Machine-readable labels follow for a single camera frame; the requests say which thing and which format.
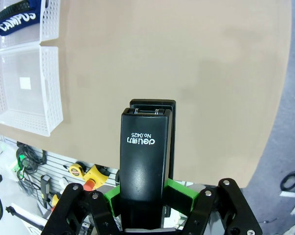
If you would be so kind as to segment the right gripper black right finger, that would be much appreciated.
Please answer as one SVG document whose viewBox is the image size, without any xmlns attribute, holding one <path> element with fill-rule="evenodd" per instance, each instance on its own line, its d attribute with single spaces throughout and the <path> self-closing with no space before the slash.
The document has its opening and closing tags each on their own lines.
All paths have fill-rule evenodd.
<svg viewBox="0 0 295 235">
<path fill-rule="evenodd" d="M 196 192 L 168 179 L 164 187 L 164 204 L 187 216 L 183 229 L 172 235 L 204 235 L 212 213 L 220 216 L 224 235 L 262 235 L 250 206 L 237 183 L 221 179 L 218 186 Z"/>
</svg>

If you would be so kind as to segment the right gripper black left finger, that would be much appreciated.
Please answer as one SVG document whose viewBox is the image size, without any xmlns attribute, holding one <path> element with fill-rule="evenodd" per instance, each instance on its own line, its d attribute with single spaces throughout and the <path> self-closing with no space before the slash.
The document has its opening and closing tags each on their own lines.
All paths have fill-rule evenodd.
<svg viewBox="0 0 295 235">
<path fill-rule="evenodd" d="M 89 215 L 98 235 L 121 235 L 111 200 L 98 190 L 84 190 L 78 183 L 66 186 L 41 235 L 79 235 Z"/>
</svg>

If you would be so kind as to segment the black stapler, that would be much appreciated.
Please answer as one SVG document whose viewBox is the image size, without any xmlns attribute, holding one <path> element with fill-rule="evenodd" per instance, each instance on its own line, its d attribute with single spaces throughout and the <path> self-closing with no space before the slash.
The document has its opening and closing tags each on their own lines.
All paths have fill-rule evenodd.
<svg viewBox="0 0 295 235">
<path fill-rule="evenodd" d="M 173 176 L 176 102 L 133 99 L 121 115 L 120 209 L 126 229 L 159 229 Z"/>
</svg>

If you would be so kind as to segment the blue zippered pencil case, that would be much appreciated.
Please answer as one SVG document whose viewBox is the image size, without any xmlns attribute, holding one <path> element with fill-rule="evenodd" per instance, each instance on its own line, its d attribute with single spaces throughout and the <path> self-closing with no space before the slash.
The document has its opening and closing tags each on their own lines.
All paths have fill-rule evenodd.
<svg viewBox="0 0 295 235">
<path fill-rule="evenodd" d="M 40 22 L 42 0 L 21 0 L 0 11 L 0 36 Z"/>
</svg>

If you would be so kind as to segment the black power adapter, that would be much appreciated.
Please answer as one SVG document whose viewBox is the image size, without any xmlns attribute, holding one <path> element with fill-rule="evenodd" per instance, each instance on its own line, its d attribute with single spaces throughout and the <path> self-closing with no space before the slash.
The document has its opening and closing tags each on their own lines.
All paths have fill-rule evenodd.
<svg viewBox="0 0 295 235">
<path fill-rule="evenodd" d="M 47 198 L 49 193 L 50 193 L 50 181 L 51 177 L 48 175 L 42 175 L 41 176 L 41 192 L 42 192 L 42 197 Z"/>
</svg>

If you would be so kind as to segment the yellow emergency stop button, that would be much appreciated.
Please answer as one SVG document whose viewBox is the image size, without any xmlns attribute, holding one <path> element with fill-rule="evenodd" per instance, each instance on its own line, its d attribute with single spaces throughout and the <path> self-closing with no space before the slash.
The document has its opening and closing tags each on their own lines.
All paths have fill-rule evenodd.
<svg viewBox="0 0 295 235">
<path fill-rule="evenodd" d="M 109 178 L 110 172 L 107 167 L 95 164 L 83 176 L 85 181 L 83 188 L 86 191 L 93 191 L 103 186 Z"/>
</svg>

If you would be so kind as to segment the yellow tape measure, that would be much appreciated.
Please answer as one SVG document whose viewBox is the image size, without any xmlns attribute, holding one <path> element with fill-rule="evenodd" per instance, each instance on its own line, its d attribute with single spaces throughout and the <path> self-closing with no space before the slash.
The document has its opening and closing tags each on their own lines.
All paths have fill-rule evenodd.
<svg viewBox="0 0 295 235">
<path fill-rule="evenodd" d="M 68 171 L 74 177 L 83 178 L 85 175 L 85 165 L 82 163 L 74 163 L 68 168 Z"/>
</svg>

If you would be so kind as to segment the black stand with white plate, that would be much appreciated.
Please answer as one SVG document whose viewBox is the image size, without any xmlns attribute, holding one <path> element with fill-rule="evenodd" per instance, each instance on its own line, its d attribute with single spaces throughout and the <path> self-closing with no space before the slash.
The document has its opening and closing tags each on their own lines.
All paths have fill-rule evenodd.
<svg viewBox="0 0 295 235">
<path fill-rule="evenodd" d="M 44 226 L 47 223 L 45 218 L 42 218 L 35 213 L 29 212 L 14 203 L 6 207 L 5 210 L 12 216 L 16 216 L 22 222 L 25 222 L 26 225 L 30 225 L 31 227 L 37 228 L 40 231 L 44 229 Z"/>
</svg>

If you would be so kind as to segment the grey slatted base platform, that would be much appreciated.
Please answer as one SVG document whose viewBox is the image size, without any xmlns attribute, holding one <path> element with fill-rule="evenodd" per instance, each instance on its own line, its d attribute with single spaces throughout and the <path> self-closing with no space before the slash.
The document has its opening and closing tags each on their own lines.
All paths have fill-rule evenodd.
<svg viewBox="0 0 295 235">
<path fill-rule="evenodd" d="M 1 136 L 1 140 L 5 143 L 6 146 L 9 145 L 13 148 L 17 148 L 16 140 L 4 136 Z M 84 180 L 74 177 L 68 171 L 68 167 L 71 166 L 73 163 L 76 163 L 78 160 L 53 152 L 47 152 L 46 155 L 46 164 L 38 166 L 38 169 L 34 173 L 34 175 L 26 177 L 27 179 L 30 178 L 32 182 L 40 186 L 41 175 L 48 175 L 51 178 L 50 190 L 52 192 L 60 192 L 63 189 L 63 187 L 59 183 L 62 178 L 65 178 L 68 183 L 84 183 Z M 104 185 L 116 187 L 115 176 L 117 173 L 117 169 L 109 168 L 108 171 L 110 172 L 110 175 L 108 176 L 108 179 Z"/>
</svg>

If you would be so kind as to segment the white perforated plastic basket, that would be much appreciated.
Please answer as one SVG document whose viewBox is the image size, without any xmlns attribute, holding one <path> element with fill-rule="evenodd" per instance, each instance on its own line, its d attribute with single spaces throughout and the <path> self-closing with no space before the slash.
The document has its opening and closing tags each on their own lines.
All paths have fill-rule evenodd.
<svg viewBox="0 0 295 235">
<path fill-rule="evenodd" d="M 58 48 L 0 51 L 0 124 L 48 137 L 62 121 Z"/>
<path fill-rule="evenodd" d="M 19 1 L 21 0 L 0 0 L 0 11 Z M 61 0 L 42 0 L 40 22 L 10 35 L 0 36 L 0 50 L 57 39 L 60 3 Z"/>
</svg>

